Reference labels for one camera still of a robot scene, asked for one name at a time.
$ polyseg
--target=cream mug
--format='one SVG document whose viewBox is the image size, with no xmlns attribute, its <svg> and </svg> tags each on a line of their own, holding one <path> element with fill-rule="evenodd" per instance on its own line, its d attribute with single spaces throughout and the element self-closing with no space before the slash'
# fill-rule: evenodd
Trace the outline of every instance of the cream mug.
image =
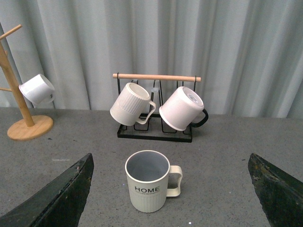
<svg viewBox="0 0 303 227">
<path fill-rule="evenodd" d="M 132 205 L 141 212 L 155 212 L 164 205 L 166 197 L 181 193 L 181 167 L 171 166 L 167 157 L 158 151 L 142 150 L 132 154 L 126 161 L 125 171 Z M 169 174 L 178 174 L 177 188 L 167 188 Z"/>
<path fill-rule="evenodd" d="M 54 100 L 55 88 L 51 82 L 42 74 L 38 74 L 24 84 L 19 85 L 19 90 L 36 107 L 44 101 L 50 103 Z"/>
<path fill-rule="evenodd" d="M 198 123 L 192 121 L 203 112 L 205 117 Z M 188 125 L 200 127 L 208 120 L 202 99 L 187 87 L 178 87 L 163 106 L 159 108 L 161 118 L 173 129 L 184 131 Z"/>
<path fill-rule="evenodd" d="M 152 105 L 153 109 L 145 120 L 141 120 L 139 117 L 147 104 Z M 131 126 L 136 122 L 145 124 L 155 109 L 156 104 L 151 101 L 150 94 L 143 87 L 135 83 L 127 83 L 110 109 L 110 114 L 120 124 Z"/>
</svg>

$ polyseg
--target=wooden dowel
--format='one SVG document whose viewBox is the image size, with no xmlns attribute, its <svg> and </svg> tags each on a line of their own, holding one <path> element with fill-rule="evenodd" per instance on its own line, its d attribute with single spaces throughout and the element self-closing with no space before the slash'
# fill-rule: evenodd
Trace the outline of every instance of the wooden dowel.
<svg viewBox="0 0 303 227">
<path fill-rule="evenodd" d="M 113 78 L 117 78 L 117 73 L 113 74 Z M 189 81 L 201 82 L 201 77 L 186 77 L 186 76 L 168 76 L 168 75 L 145 75 L 145 74 L 121 74 L 119 79 L 155 79 L 155 80 L 176 80 L 176 81 Z"/>
<path fill-rule="evenodd" d="M 18 25 L 16 27 L 14 27 L 13 29 L 9 30 L 8 32 L 4 33 L 3 35 L 0 36 L 0 40 L 4 39 L 6 36 L 16 32 L 19 28 L 22 28 L 22 25 Z"/>
<path fill-rule="evenodd" d="M 11 91 L 11 89 L 9 89 L 9 88 L 4 88 L 4 87 L 0 87 L 0 90 L 1 90 L 1 91 Z"/>
</svg>

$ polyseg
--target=wooden rod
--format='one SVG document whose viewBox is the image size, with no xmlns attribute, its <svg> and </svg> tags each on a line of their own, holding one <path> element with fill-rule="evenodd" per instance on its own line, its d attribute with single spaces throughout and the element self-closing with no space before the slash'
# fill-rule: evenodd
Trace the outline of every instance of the wooden rod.
<svg viewBox="0 0 303 227">
<path fill-rule="evenodd" d="M 10 34 L 16 32 L 19 28 L 22 28 L 22 25 L 18 25 L 14 27 L 13 29 L 9 30 L 8 32 L 4 33 L 3 35 L 0 36 L 0 40 L 4 39 L 6 36 L 9 36 Z"/>
<path fill-rule="evenodd" d="M 1 91 L 11 91 L 11 89 L 9 89 L 9 88 L 4 88 L 4 87 L 0 87 L 0 90 L 1 90 Z"/>
<path fill-rule="evenodd" d="M 23 116 L 23 119 L 24 119 L 27 127 L 34 126 L 35 123 L 33 121 L 32 116 L 30 115 L 30 112 L 29 112 L 27 104 L 24 100 L 24 97 L 19 90 L 18 81 L 15 77 L 13 69 L 11 68 L 11 65 L 5 54 L 5 51 L 3 49 L 1 42 L 0 42 L 0 66 L 2 67 L 6 80 L 8 81 L 9 87 L 15 97 L 15 100 L 19 106 L 19 109 L 21 111 L 21 114 Z"/>
<path fill-rule="evenodd" d="M 117 73 L 113 74 L 113 78 L 117 78 Z M 145 75 L 145 74 L 121 74 L 119 79 L 155 79 L 155 80 L 177 80 L 189 82 L 201 82 L 201 77 L 187 77 L 187 76 L 168 76 L 168 75 Z"/>
</svg>

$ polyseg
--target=gray countertop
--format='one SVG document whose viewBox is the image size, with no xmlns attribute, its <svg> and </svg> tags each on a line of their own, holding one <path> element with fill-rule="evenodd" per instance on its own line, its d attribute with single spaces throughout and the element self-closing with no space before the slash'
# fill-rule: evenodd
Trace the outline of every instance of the gray countertop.
<svg viewBox="0 0 303 227">
<path fill-rule="evenodd" d="M 7 130 L 21 113 L 0 108 L 0 216 L 89 152 L 95 169 L 80 227 L 269 227 L 248 172 L 250 154 L 303 181 L 303 120 L 210 115 L 193 129 L 192 143 L 180 143 L 118 138 L 109 111 L 30 112 L 52 117 L 54 127 L 37 139 L 13 141 Z M 124 171 L 127 158 L 145 149 L 183 170 L 180 196 L 149 214 L 131 205 Z"/>
</svg>

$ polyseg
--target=upside-down mug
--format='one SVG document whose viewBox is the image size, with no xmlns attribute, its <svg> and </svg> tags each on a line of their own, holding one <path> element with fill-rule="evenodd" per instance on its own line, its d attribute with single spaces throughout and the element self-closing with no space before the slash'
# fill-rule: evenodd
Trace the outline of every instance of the upside-down mug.
<svg viewBox="0 0 303 227">
<path fill-rule="evenodd" d="M 42 74 L 38 74 L 24 84 L 19 85 L 19 90 L 36 107 L 42 101 L 50 103 L 54 100 L 55 88 Z"/>
<path fill-rule="evenodd" d="M 198 123 L 192 121 L 201 113 L 205 117 Z M 202 99 L 187 87 L 178 87 L 163 106 L 159 108 L 161 118 L 173 129 L 184 131 L 188 125 L 200 127 L 208 120 Z"/>
<path fill-rule="evenodd" d="M 148 104 L 152 105 L 153 109 L 145 120 L 141 120 L 139 117 Z M 143 87 L 127 83 L 110 109 L 110 114 L 120 124 L 131 126 L 136 122 L 145 124 L 155 109 L 156 104 L 151 101 L 150 94 Z"/>
</svg>

